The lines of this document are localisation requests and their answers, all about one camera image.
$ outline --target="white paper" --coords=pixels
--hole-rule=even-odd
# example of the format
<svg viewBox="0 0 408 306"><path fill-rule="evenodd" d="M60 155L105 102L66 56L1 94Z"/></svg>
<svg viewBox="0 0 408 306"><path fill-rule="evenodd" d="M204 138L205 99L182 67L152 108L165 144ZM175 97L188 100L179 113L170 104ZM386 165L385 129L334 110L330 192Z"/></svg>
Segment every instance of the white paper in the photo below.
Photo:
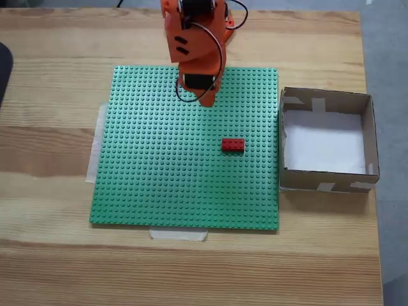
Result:
<svg viewBox="0 0 408 306"><path fill-rule="evenodd" d="M359 115L288 110L284 127L289 170L365 174Z"/></svg>

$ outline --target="tape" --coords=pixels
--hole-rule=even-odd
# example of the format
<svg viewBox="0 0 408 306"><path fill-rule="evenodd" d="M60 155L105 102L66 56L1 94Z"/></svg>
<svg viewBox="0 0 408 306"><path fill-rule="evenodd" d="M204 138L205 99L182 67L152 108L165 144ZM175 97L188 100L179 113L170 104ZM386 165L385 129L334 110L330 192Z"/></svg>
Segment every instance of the tape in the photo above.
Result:
<svg viewBox="0 0 408 306"><path fill-rule="evenodd" d="M326 112L326 99L324 98L312 98L312 111L325 113Z"/></svg>
<svg viewBox="0 0 408 306"><path fill-rule="evenodd" d="M283 152L285 152L285 148L286 148L286 132L285 132L285 128L282 125L282 135L283 135L283 139L282 139L282 148L283 148Z"/></svg>
<svg viewBox="0 0 408 306"><path fill-rule="evenodd" d="M299 98L296 97L284 97L283 98L283 103L288 103L288 104L303 104L302 101L300 101Z"/></svg>
<svg viewBox="0 0 408 306"><path fill-rule="evenodd" d="M204 241L207 234L208 229L206 228L151 226L149 229L149 235L152 239Z"/></svg>
<svg viewBox="0 0 408 306"><path fill-rule="evenodd" d="M361 189L373 189L375 184L364 183L364 182L354 182L350 184L350 187L361 188Z"/></svg>
<svg viewBox="0 0 408 306"><path fill-rule="evenodd" d="M374 168L372 166L372 163L368 165L368 174L373 175L374 174Z"/></svg>
<svg viewBox="0 0 408 306"><path fill-rule="evenodd" d="M96 119L94 141L92 142L91 156L89 156L87 177L85 179L87 183L95 183L96 181L107 111L108 103L103 103L99 108L98 118Z"/></svg>
<svg viewBox="0 0 408 306"><path fill-rule="evenodd" d="M314 189L288 188L288 187L282 187L282 186L279 186L279 189L282 191L312 191L312 192L316 191ZM332 193L350 193L346 191L331 191L331 192Z"/></svg>
<svg viewBox="0 0 408 306"><path fill-rule="evenodd" d="M320 183L319 187L317 187L317 191L330 192L330 191L332 191L335 184L336 183Z"/></svg>

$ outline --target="black cable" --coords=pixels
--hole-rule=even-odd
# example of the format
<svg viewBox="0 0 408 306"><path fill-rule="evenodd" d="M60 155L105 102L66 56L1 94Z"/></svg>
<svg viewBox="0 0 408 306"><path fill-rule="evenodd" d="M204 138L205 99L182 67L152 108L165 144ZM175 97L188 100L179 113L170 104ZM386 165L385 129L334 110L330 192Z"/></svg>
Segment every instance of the black cable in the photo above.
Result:
<svg viewBox="0 0 408 306"><path fill-rule="evenodd" d="M203 94L201 94L200 96L198 96L197 98L195 98L193 100L184 100L184 99L182 99L180 97L180 93L178 92L179 91L179 78L177 78L176 79L176 95L183 102L195 102L195 101L201 99L208 91L210 91L213 88L213 86L215 85L215 83L217 82L217 80L218 80L218 78L219 78L219 76L221 74L222 60L223 60L221 44L219 43L217 38L214 36L214 34L212 34L212 32L210 30L208 30L204 25L197 24L196 22L189 22L189 24L194 25L196 27L199 27L201 30L206 32L206 34L209 35L211 37L211 39L214 41L214 43L217 45L218 52L219 52L219 69L218 69L218 73L217 73L216 77L214 78L214 81L212 82L211 86L205 92L203 92Z"/></svg>
<svg viewBox="0 0 408 306"><path fill-rule="evenodd" d="M230 1L233 1L233 2L235 2L235 3L238 3L240 6L242 6L243 8L244 8L244 10L245 10L245 18L244 18L244 20L240 23L240 24L238 24L238 25L234 25L233 27L226 27L228 30L236 30L236 29L239 29L240 27L242 27L244 24L245 24L245 22L247 21L247 18L248 18L248 8L246 7L246 5L244 4L244 3L242 3L241 1L239 1L239 0L230 0Z"/></svg>

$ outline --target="open cardboard box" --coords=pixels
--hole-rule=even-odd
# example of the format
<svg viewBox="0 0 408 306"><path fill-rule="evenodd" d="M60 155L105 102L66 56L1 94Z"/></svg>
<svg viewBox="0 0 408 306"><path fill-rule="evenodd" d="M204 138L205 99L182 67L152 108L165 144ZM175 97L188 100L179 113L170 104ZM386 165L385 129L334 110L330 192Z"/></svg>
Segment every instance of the open cardboard box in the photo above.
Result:
<svg viewBox="0 0 408 306"><path fill-rule="evenodd" d="M279 108L281 188L374 188L380 172L370 95L285 87Z"/></svg>

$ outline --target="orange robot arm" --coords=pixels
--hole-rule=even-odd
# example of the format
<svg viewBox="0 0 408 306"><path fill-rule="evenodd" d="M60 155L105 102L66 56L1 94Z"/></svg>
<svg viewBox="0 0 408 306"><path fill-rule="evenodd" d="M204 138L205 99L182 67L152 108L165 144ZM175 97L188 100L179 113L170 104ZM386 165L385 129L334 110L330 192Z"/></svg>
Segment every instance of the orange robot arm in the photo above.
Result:
<svg viewBox="0 0 408 306"><path fill-rule="evenodd" d="M191 102L199 100L202 106L213 106L226 63L225 42L235 28L226 3L224 0L161 0L161 8L170 59L179 63L177 96L186 101L179 96L180 84L196 95Z"/></svg>

